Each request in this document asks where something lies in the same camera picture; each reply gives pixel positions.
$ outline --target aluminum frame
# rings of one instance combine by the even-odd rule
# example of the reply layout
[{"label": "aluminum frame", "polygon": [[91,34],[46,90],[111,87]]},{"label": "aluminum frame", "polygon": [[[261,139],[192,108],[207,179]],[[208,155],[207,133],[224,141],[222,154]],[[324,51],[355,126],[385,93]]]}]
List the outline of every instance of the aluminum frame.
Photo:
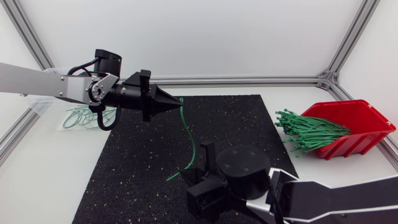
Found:
[{"label": "aluminum frame", "polygon": [[[32,25],[30,24],[21,4],[18,0],[0,0],[4,9],[15,25],[21,38],[31,54],[39,64],[41,69],[54,67],[50,57],[46,53],[44,46]],[[153,78],[152,83],[157,83],[167,88],[187,88],[187,87],[231,87],[231,86],[317,86],[328,91],[336,100],[352,100],[346,90],[339,84],[339,72],[345,64],[351,51],[361,37],[363,30],[368,24],[373,12],[376,10],[380,0],[363,0],[346,35],[343,38],[330,65],[319,75],[308,77],[245,77],[245,78]],[[11,153],[23,138],[24,134],[37,121],[38,115],[31,109],[27,110],[13,127],[6,133],[0,141],[0,153],[7,149]],[[12,142],[5,146],[3,142]],[[386,137],[379,143],[378,148],[382,151],[389,162],[398,171],[398,144],[391,137]]]}]

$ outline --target black cylindrical actuator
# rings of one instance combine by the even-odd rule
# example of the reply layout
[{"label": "black cylindrical actuator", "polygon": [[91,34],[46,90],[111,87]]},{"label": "black cylindrical actuator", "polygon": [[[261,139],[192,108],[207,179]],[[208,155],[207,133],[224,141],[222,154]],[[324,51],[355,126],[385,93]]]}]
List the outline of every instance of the black cylindrical actuator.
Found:
[{"label": "black cylindrical actuator", "polygon": [[217,166],[226,177],[232,192],[239,198],[254,200],[264,195],[269,183],[271,163],[254,146],[237,146],[218,154]]}]

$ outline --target bundle of green cable ties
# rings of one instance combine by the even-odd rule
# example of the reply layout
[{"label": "bundle of green cable ties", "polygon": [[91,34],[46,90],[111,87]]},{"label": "bundle of green cable ties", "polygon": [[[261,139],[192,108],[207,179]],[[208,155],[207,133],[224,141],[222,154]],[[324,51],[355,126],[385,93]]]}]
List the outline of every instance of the bundle of green cable ties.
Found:
[{"label": "bundle of green cable ties", "polygon": [[323,118],[300,116],[288,109],[276,111],[280,117],[277,127],[283,127],[284,133],[293,136],[287,142],[297,142],[291,152],[303,150],[296,157],[303,156],[311,151],[327,146],[338,138],[351,134],[351,130],[340,124]]}]

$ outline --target green cable tie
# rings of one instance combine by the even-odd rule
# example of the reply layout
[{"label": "green cable tie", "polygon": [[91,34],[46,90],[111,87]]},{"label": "green cable tie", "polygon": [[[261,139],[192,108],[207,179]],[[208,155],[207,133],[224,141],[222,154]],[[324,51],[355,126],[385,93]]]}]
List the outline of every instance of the green cable tie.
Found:
[{"label": "green cable tie", "polygon": [[[184,126],[184,129],[186,130],[186,132],[187,132],[188,135],[189,135],[189,138],[190,138],[191,143],[192,143],[192,148],[193,148],[193,153],[192,153],[191,162],[184,168],[184,169],[188,169],[188,168],[193,164],[193,161],[195,160],[196,147],[195,147],[195,142],[194,142],[194,140],[193,140],[192,134],[191,134],[191,132],[189,131],[187,124],[185,123],[184,114],[183,114],[183,107],[182,107],[182,106],[180,107],[180,114],[181,114],[182,124],[183,124],[183,126]],[[179,174],[180,174],[180,172],[175,173],[173,176],[167,178],[166,181],[172,180],[174,177],[178,176]]]}]

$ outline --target black cable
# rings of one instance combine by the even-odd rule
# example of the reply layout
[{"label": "black cable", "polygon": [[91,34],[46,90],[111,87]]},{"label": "black cable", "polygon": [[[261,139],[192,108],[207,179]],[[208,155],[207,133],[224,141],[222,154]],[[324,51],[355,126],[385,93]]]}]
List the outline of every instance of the black cable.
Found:
[{"label": "black cable", "polygon": [[276,222],[276,224],[284,224],[284,217],[282,214],[282,209],[280,209],[279,202],[276,199],[274,189],[272,188],[271,179],[269,178],[269,175],[266,175],[266,176],[267,176],[268,188],[269,188],[268,193],[271,196],[272,205],[274,207],[275,222]]},{"label": "black cable", "polygon": [[91,72],[89,72],[86,68],[82,68],[82,69],[83,69],[85,72],[87,72],[88,76],[90,76],[90,77],[92,76],[92,75],[91,75]]},{"label": "black cable", "polygon": [[109,131],[112,130],[114,127],[116,127],[116,125],[119,122],[120,119],[120,114],[121,114],[121,108],[120,108],[120,104],[118,104],[118,107],[116,108],[116,116],[114,118],[114,121],[111,125],[109,125],[108,127],[106,127],[103,123],[103,117],[102,117],[102,111],[97,112],[97,122],[98,122],[98,127],[101,128],[104,131]]},{"label": "black cable", "polygon": [[96,63],[99,59],[100,58],[96,57],[94,60],[92,60],[90,62],[87,62],[87,63],[85,63],[83,65],[79,65],[79,66],[73,67],[73,68],[71,68],[69,70],[67,75],[71,75],[71,74],[75,73],[77,70],[80,70],[80,69],[83,69],[84,71],[88,72],[86,67],[89,67],[90,65]]}]

